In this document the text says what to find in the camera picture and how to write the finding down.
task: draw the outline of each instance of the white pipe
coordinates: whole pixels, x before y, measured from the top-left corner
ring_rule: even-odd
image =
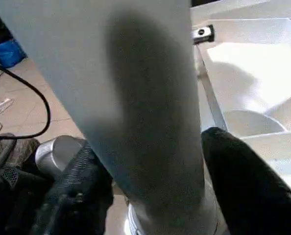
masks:
[[[149,235],[213,234],[190,10],[178,0],[0,0]]]

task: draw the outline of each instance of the white surface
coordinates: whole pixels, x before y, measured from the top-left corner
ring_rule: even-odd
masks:
[[[216,15],[233,9],[243,8],[267,2],[269,0],[221,0],[191,8],[193,25],[198,25]]]
[[[223,114],[228,131],[236,137],[283,132],[286,129],[277,120],[249,110],[232,110]]]
[[[291,0],[270,0],[260,4],[213,14],[211,19],[259,19],[291,17]]]
[[[291,187],[291,132],[242,138]]]
[[[200,48],[222,111],[267,114],[291,130],[291,20],[210,23],[216,42]]]

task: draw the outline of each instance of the blue container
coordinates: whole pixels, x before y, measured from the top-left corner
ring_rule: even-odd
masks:
[[[25,53],[14,39],[0,44],[0,64],[4,68],[15,66],[25,57]]]

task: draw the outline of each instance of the gray pipe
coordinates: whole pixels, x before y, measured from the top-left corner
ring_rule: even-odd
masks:
[[[189,3],[0,0],[0,15],[133,205],[145,234],[213,234]]]

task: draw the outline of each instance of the silver metal part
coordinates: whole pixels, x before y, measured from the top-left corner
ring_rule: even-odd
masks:
[[[194,44],[199,44],[202,42],[212,41],[214,39],[213,26],[208,25],[205,27],[200,27],[192,31],[192,38]]]
[[[205,180],[205,195],[203,201],[200,202],[200,210],[198,211],[200,219],[203,219],[203,217],[213,217],[212,219],[216,221],[215,227],[213,230],[213,235],[222,235],[226,230],[227,226],[225,223],[225,220],[223,218],[223,215],[219,209],[219,206],[217,204],[217,200],[215,198],[215,194],[213,191],[213,187],[211,184]],[[213,211],[205,210],[207,208],[214,208]],[[140,224],[140,221],[138,219],[138,216],[134,210],[133,205],[128,206],[128,222],[130,227],[131,235],[145,235],[146,233],[143,231],[142,225]]]
[[[71,136],[56,137],[38,147],[36,165],[42,173],[56,178],[81,148],[81,143]]]
[[[212,235],[190,9],[0,0],[0,16],[129,198],[145,235]]]
[[[212,88],[212,84],[210,81],[210,78],[208,76],[208,73],[206,71],[206,68],[204,66],[203,63],[203,59],[200,53],[200,49],[199,46],[195,46],[196,50],[195,53],[198,53],[197,57],[198,57],[198,79],[200,79],[202,81],[202,85],[206,94],[206,97],[208,99],[208,103],[209,103],[209,107],[213,116],[213,120],[215,123],[215,126],[227,131],[227,125],[226,125],[226,121],[224,118],[224,115],[219,107],[218,104],[218,100],[214,94],[214,90]]]

